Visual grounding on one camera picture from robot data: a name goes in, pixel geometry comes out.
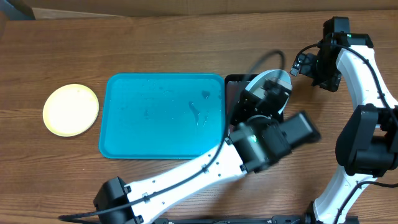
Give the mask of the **light blue plate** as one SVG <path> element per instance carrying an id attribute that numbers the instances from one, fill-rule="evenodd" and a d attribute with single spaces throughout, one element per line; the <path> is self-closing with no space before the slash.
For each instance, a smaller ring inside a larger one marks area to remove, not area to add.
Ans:
<path id="1" fill-rule="evenodd" d="M 266 70 L 256 75 L 245 87 L 254 96 L 254 107 L 266 115 L 280 116 L 292 92 L 292 82 L 286 71 Z"/>

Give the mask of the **yellow plate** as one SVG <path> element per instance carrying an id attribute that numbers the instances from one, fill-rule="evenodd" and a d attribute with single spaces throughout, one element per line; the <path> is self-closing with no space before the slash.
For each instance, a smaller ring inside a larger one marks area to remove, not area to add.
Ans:
<path id="1" fill-rule="evenodd" d="M 98 97 L 81 84 L 55 90 L 46 100 L 42 117 L 46 128 L 61 137 L 72 137 L 90 129 L 99 113 Z"/>

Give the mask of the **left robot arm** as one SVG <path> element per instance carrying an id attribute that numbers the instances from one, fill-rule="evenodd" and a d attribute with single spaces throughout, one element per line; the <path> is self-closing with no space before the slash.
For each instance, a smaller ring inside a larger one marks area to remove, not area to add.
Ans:
<path id="1" fill-rule="evenodd" d="M 240 94 L 232 125 L 220 145 L 151 179 L 105 182 L 94 199 L 101 223 L 154 223 L 163 213 L 212 185 L 270 168 L 320 133 L 305 112 L 275 119 L 292 90 L 290 81 L 257 76 Z"/>

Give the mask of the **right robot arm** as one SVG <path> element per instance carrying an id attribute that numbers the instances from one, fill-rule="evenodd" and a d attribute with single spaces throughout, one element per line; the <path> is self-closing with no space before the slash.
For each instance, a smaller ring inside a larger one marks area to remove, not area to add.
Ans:
<path id="1" fill-rule="evenodd" d="M 323 24 L 316 55 L 301 50 L 291 75 L 312 78 L 313 86 L 335 92 L 344 79 L 353 114 L 338 136 L 338 167 L 326 189 L 309 206 L 302 223 L 358 223 L 347 213 L 369 185 L 397 168 L 397 100 L 378 70 L 369 35 L 350 31 L 347 17 L 332 17 Z"/>

